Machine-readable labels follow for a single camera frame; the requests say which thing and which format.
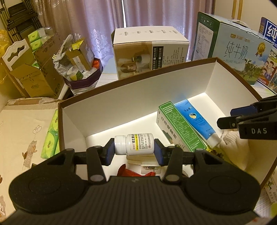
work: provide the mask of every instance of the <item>plastic bag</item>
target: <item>plastic bag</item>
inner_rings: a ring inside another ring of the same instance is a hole
[[[73,66],[65,53],[73,43],[73,36],[70,34],[63,42],[56,58],[53,60],[56,71],[65,78],[67,77],[68,70]]]
[[[7,48],[11,45],[11,41],[6,30],[0,30],[0,57],[2,57]],[[0,64],[0,84],[3,84],[7,77],[7,72],[2,64]]]

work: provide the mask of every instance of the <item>bottle label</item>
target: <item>bottle label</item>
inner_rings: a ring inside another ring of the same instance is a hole
[[[149,134],[132,134],[132,151],[151,149],[153,144]]]

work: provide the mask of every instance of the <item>cow illustration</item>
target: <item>cow illustration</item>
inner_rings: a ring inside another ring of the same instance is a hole
[[[244,66],[244,69],[243,69],[243,76],[242,77],[244,78],[245,75],[248,73],[248,74],[250,74],[249,78],[251,78],[254,75],[254,71],[256,70],[257,65],[252,64],[251,63],[252,60],[250,60],[250,59],[244,59],[244,61],[245,61],[245,66]]]

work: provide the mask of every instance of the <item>green medicine box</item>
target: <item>green medicine box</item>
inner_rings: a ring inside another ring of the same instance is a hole
[[[169,142],[180,147],[185,152],[194,152],[195,149],[207,148],[172,102],[159,106],[156,123]]]
[[[254,84],[271,48],[270,41],[247,25],[198,12],[192,60],[218,57]]]

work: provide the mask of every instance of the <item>lace curtain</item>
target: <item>lace curtain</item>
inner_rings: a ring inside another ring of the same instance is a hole
[[[52,27],[64,40],[85,37],[95,57],[105,66],[113,57],[111,33],[123,27],[121,0],[32,0],[43,26]]]

